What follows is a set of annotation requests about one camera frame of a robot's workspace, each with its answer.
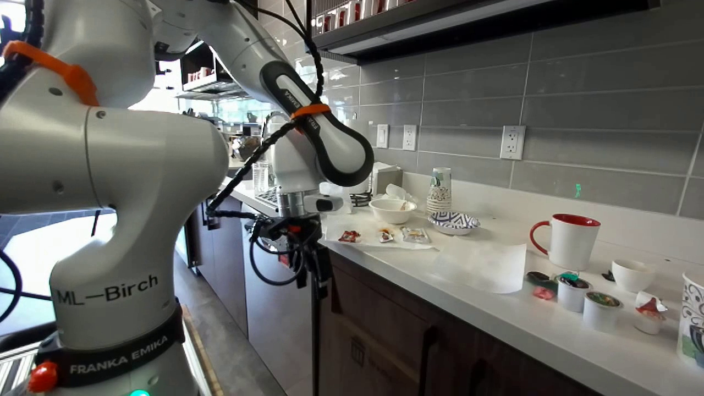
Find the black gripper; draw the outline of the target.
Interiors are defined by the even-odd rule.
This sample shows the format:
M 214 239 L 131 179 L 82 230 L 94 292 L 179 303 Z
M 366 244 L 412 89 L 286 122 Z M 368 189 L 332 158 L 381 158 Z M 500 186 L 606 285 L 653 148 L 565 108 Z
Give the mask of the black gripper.
M 314 262 L 314 284 L 316 292 L 325 295 L 327 291 L 327 270 L 325 259 L 316 250 L 316 239 L 322 237 L 322 221 L 319 217 L 282 217 L 276 221 L 267 236 L 271 239 L 283 239 L 286 249 L 277 250 L 277 262 L 297 270 L 296 285 L 305 289 L 308 270 Z

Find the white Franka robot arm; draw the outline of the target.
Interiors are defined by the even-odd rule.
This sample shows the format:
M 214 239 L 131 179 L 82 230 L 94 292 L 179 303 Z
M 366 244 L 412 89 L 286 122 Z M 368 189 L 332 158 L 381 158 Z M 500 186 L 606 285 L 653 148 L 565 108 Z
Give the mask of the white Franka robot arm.
M 374 151 L 305 85 L 238 0 L 25 0 L 3 38 L 0 212 L 111 206 L 117 224 L 49 277 L 54 335 L 4 396 L 201 396 L 183 351 L 175 241 L 236 179 L 205 119 L 146 113 L 156 65 L 210 45 L 232 79 L 288 113 L 291 217 L 319 183 L 357 184 Z

